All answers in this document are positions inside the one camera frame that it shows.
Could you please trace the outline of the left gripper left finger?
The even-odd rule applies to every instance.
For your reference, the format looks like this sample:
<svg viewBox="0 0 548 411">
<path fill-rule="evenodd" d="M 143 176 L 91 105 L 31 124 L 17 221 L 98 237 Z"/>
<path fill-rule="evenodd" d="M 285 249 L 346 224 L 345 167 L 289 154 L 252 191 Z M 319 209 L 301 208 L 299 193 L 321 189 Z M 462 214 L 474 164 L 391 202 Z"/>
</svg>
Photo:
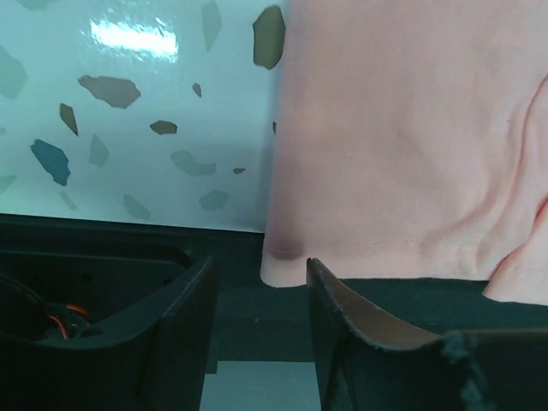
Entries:
<svg viewBox="0 0 548 411">
<path fill-rule="evenodd" d="M 3 410 L 197 410 L 214 317 L 214 260 L 72 340 L 1 337 Z"/>
</svg>

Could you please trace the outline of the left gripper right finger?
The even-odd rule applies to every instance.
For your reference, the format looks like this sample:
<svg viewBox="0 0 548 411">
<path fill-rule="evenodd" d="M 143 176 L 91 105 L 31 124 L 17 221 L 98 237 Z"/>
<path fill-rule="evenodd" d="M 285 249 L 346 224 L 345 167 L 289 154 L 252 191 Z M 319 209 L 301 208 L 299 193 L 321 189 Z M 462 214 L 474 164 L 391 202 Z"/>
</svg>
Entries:
<svg viewBox="0 0 548 411">
<path fill-rule="evenodd" d="M 307 261 L 323 410 L 544 410 L 547 310 L 483 284 L 353 280 Z"/>
</svg>

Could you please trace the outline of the pink t shirt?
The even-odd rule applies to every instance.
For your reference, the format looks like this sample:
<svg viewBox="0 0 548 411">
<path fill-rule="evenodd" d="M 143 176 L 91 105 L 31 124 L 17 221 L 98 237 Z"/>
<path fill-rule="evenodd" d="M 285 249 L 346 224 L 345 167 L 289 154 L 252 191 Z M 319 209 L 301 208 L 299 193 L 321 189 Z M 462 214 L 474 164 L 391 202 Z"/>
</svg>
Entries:
<svg viewBox="0 0 548 411">
<path fill-rule="evenodd" d="M 294 1 L 261 278 L 547 302 L 547 4 Z"/>
</svg>

